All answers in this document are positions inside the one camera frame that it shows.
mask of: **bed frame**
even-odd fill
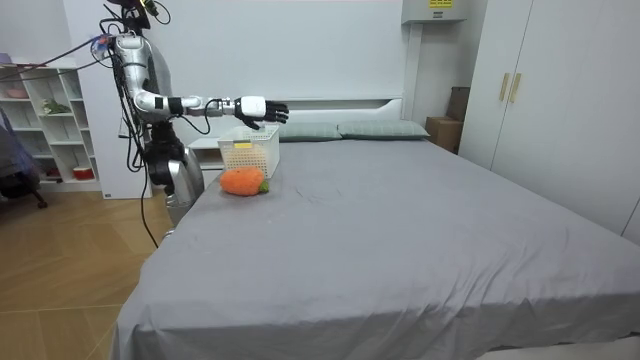
[[[556,345],[531,349],[496,350],[478,360],[638,360],[640,336],[609,343]]]

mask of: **white wall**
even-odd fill
[[[413,121],[444,116],[453,86],[471,86],[488,0],[470,2],[468,20],[426,24],[422,35]]]
[[[62,0],[0,0],[0,52],[37,62],[70,48]]]
[[[166,0],[173,22],[149,39],[176,95],[271,99],[401,97],[407,30],[401,1]],[[235,119],[214,119],[219,136]],[[203,127],[202,120],[195,123]],[[184,122],[185,144],[202,135]]]

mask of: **label sticker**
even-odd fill
[[[453,7],[453,0],[429,0],[429,7],[432,9],[450,9]]]

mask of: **gray pillow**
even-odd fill
[[[427,131],[413,121],[352,121],[338,125],[343,139],[361,140],[419,140],[429,136]]]
[[[341,140],[338,125],[330,123],[293,123],[280,126],[280,142]]]

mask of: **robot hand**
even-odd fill
[[[286,124],[289,119],[289,108],[286,104],[268,101],[261,96],[243,96],[234,101],[236,118],[248,127],[258,130],[256,122],[279,122]]]

